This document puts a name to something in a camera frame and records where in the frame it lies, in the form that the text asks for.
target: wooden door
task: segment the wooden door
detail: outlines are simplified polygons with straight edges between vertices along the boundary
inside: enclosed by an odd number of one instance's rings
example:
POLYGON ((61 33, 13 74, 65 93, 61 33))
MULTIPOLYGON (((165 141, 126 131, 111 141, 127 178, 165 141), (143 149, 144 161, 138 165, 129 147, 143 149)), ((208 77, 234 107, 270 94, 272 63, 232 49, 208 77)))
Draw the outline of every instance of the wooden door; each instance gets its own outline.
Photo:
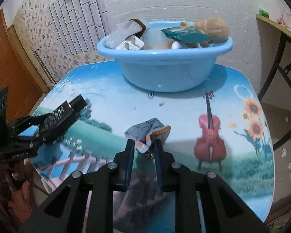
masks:
POLYGON ((0 11, 0 88, 8 86, 6 120, 28 115, 42 90, 24 71, 9 43, 7 28, 0 11))

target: stuffed toy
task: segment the stuffed toy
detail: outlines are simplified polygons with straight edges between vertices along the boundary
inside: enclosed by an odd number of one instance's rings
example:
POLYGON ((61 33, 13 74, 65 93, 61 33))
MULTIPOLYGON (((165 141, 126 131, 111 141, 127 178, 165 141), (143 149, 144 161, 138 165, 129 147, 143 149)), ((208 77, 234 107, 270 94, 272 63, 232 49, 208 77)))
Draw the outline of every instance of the stuffed toy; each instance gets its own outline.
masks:
MULTIPOLYGON (((180 25, 186 26, 188 24, 186 22, 182 22, 180 25)), ((209 44, 211 43, 221 44, 228 39, 230 34, 230 30, 225 21, 219 18, 210 18, 197 21, 193 26, 203 34, 206 34, 212 38, 212 41, 200 43, 202 47, 209 47, 209 44)))

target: red cello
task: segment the red cello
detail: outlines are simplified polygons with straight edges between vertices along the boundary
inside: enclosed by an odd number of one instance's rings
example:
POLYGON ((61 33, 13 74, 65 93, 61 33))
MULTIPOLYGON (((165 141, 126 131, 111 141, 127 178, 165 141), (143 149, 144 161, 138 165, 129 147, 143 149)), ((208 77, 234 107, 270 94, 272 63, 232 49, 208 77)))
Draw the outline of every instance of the red cello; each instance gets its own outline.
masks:
POLYGON ((216 162, 219 163, 221 172, 221 161, 226 158, 226 148, 224 141, 219 137, 220 119, 211 113, 210 100, 213 97, 212 91, 204 96, 207 103, 207 115, 203 114, 198 119, 203 134, 196 141, 194 155, 199 160, 197 169, 200 170, 202 162, 209 162, 210 164, 216 162))

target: metal screw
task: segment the metal screw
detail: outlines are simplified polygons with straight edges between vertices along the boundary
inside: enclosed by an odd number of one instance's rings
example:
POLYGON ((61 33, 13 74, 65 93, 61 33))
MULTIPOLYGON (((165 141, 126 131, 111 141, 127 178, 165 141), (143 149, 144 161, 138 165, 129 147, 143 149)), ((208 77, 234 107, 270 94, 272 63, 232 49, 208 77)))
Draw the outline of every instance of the metal screw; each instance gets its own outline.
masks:
POLYGON ((74 171, 72 173, 72 177, 75 178, 75 179, 81 177, 81 172, 80 171, 74 171))
POLYGON ((109 169, 115 169, 115 168, 117 168, 117 166, 118 166, 118 164, 117 164, 117 163, 114 163, 114 162, 110 162, 110 163, 108 164, 108 168, 109 168, 109 169))
POLYGON ((217 176, 217 174, 216 174, 215 172, 213 172, 213 171, 210 171, 210 172, 207 173, 207 176, 208 176, 209 178, 214 179, 214 178, 217 176))
POLYGON ((179 168, 181 167, 181 164, 180 164, 179 162, 173 162, 173 163, 171 164, 171 167, 172 167, 173 169, 179 169, 179 168))

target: floral wallpaper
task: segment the floral wallpaper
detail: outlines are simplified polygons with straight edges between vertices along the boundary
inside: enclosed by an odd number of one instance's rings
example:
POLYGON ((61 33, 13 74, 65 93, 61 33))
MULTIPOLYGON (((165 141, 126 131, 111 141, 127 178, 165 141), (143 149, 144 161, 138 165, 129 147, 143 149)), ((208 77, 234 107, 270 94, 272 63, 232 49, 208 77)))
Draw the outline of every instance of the floral wallpaper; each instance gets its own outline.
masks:
POLYGON ((48 85, 51 85, 51 82, 31 48, 38 50, 41 60, 56 81, 79 65, 111 60, 101 56, 96 50, 67 57, 62 56, 46 14, 46 8, 54 1, 24 0, 13 22, 28 57, 48 85))

